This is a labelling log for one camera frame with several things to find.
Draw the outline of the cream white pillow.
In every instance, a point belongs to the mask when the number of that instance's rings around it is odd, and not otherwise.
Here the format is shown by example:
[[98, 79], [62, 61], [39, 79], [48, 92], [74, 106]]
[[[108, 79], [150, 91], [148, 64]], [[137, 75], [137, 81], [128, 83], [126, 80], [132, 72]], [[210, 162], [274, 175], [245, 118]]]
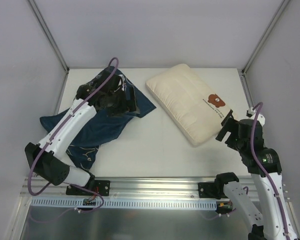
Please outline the cream white pillow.
[[186, 64], [175, 65], [145, 82], [187, 140], [197, 147], [217, 135], [237, 114]]

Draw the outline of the blue whale pillowcase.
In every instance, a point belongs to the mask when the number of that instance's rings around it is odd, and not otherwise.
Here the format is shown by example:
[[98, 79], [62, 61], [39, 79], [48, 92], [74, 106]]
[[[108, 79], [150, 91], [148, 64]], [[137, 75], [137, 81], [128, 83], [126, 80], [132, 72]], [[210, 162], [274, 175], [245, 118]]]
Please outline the blue whale pillowcase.
[[134, 117], [141, 119], [156, 109], [137, 87], [134, 90], [139, 113], [128, 112], [119, 117], [110, 117], [105, 109], [100, 110], [70, 143], [66, 154], [77, 168], [89, 171], [101, 145], [117, 139]]

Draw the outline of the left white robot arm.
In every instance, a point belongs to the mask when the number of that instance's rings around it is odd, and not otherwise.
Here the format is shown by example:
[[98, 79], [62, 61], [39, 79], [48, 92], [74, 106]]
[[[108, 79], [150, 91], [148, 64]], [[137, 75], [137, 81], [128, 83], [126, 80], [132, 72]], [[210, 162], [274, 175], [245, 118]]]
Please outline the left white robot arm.
[[61, 158], [81, 129], [101, 110], [109, 117], [138, 114], [135, 87], [128, 85], [122, 75], [107, 71], [81, 85], [71, 107], [56, 126], [39, 143], [30, 142], [25, 147], [30, 172], [54, 186], [77, 185], [83, 195], [91, 194], [95, 188], [92, 175], [64, 163]]

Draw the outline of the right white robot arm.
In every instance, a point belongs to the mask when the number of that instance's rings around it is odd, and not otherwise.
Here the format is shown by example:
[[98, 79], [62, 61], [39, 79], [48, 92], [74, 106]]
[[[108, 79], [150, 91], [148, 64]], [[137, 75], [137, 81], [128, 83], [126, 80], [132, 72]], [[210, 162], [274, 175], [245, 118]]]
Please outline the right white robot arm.
[[214, 192], [218, 199], [227, 197], [244, 218], [250, 231], [248, 239], [297, 240], [299, 237], [285, 204], [279, 155], [265, 146], [262, 107], [262, 102], [250, 107], [246, 118], [242, 120], [234, 119], [229, 112], [215, 138], [221, 142], [226, 133], [230, 133], [225, 144], [239, 153], [242, 163], [247, 167], [256, 187], [261, 211], [249, 199], [233, 172], [215, 177]]

